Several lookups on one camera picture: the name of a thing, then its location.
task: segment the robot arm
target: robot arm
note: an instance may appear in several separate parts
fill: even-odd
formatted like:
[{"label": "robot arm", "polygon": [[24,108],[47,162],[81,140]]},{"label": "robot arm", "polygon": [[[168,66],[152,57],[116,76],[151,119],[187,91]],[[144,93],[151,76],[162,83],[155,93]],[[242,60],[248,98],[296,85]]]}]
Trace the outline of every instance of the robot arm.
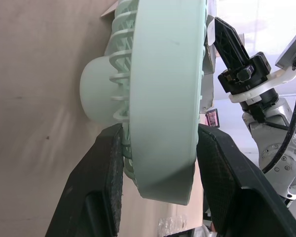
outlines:
[{"label": "robot arm", "polygon": [[240,103],[259,149],[259,167],[288,206],[296,199],[296,108],[293,115],[274,87],[296,77],[296,37],[277,60],[281,69],[272,74],[265,55],[249,58],[235,29],[220,18],[215,18],[215,37],[227,66],[218,79],[230,100]]}]

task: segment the black cable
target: black cable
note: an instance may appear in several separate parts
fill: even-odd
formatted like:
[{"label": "black cable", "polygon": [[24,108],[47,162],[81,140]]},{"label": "black cable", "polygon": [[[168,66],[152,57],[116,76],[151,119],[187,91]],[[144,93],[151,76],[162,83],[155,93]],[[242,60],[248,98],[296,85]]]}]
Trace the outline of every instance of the black cable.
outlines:
[{"label": "black cable", "polygon": [[277,123],[273,123],[273,122],[264,122],[265,125],[269,126],[269,127],[274,127],[274,128],[278,128],[278,129],[281,129],[281,130],[288,130],[288,126],[285,126],[285,125],[280,125],[280,124],[277,124]]},{"label": "black cable", "polygon": [[288,131],[286,133],[285,139],[280,147],[278,149],[277,153],[273,157],[272,161],[262,170],[263,173],[267,173],[276,163],[280,160],[280,158],[283,156],[284,152],[286,151],[287,146],[292,140],[293,135],[295,134],[296,130],[296,102],[295,102],[295,107],[293,111],[293,116],[290,122],[290,126],[288,128]]}]

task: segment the white wall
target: white wall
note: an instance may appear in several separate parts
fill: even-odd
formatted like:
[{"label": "white wall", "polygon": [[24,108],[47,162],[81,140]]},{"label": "white wall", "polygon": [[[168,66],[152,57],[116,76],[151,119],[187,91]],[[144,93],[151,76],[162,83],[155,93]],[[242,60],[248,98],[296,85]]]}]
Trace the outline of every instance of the white wall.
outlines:
[{"label": "white wall", "polygon": [[[284,96],[291,109],[294,109],[296,96]],[[229,100],[214,101],[214,108],[218,109],[220,129],[228,133],[234,140],[239,150],[244,153],[254,164],[258,165],[258,148],[251,137],[247,127],[242,121],[242,110],[239,104],[232,104]],[[296,218],[296,200],[290,206],[290,211]]]}]

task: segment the beige wall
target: beige wall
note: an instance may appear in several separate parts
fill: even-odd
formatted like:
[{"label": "beige wall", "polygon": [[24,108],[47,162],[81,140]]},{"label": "beige wall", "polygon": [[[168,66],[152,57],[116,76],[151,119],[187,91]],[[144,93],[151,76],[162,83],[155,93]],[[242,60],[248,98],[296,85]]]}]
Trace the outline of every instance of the beige wall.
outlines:
[{"label": "beige wall", "polygon": [[[78,85],[104,53],[112,15],[99,16],[113,2],[0,0],[0,237],[44,236],[69,173],[101,130],[84,115]],[[143,200],[130,180],[123,189],[123,216],[133,216],[122,217],[120,237],[155,236],[159,218],[180,213],[201,223],[200,183],[191,215]]]}]

